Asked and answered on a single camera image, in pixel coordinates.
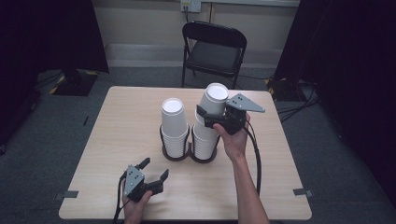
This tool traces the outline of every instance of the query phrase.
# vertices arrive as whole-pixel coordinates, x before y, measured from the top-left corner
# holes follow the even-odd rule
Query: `baseboard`
[[[106,44],[109,67],[182,66],[182,46]],[[247,49],[242,67],[276,68],[282,49]]]

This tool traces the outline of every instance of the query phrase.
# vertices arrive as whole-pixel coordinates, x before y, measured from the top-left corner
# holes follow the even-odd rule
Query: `black curtain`
[[[302,0],[276,79],[318,83],[340,134],[396,207],[395,1]]]
[[[74,66],[108,73],[108,67],[91,0],[0,1],[0,27],[2,145],[21,122],[40,72]]]

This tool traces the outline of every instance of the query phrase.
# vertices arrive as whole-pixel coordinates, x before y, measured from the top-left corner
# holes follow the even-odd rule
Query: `black folding chair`
[[[235,89],[243,62],[247,39],[238,30],[204,21],[192,21],[183,26],[184,59],[181,87],[186,68],[222,77],[233,78]]]

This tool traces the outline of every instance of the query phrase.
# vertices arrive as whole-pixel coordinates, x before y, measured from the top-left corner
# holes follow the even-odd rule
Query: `forearm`
[[[233,161],[239,223],[269,223],[245,158]]]

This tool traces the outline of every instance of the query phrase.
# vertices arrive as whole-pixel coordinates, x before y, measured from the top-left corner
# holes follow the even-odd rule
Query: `white paper cup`
[[[193,133],[194,133],[194,144],[193,144],[193,150],[194,150],[194,155],[196,158],[200,160],[208,160],[213,154],[213,150],[215,149],[215,146],[218,142],[218,138],[214,139],[202,139],[198,135],[195,134],[195,125],[193,128]]]
[[[216,130],[206,128],[199,120],[197,120],[194,124],[194,133],[199,138],[205,140],[216,139],[219,136]]]
[[[186,131],[181,136],[177,136],[177,137],[168,136],[166,133],[163,132],[163,127],[161,127],[161,133],[163,134],[163,139],[167,139],[171,141],[180,140],[180,139],[184,139],[187,136],[187,134],[189,133],[189,127],[187,127]]]
[[[211,83],[205,89],[205,93],[201,98],[199,106],[208,114],[223,115],[225,102],[228,99],[228,89],[220,83]],[[198,115],[198,120],[204,123],[204,119]]]
[[[189,129],[184,105],[177,98],[163,101],[162,119],[162,130],[166,136],[180,137]]]
[[[184,149],[186,145],[185,141],[178,144],[172,144],[166,141],[163,141],[163,143],[165,145],[166,154],[168,154],[168,156],[173,158],[179,158],[184,155]]]

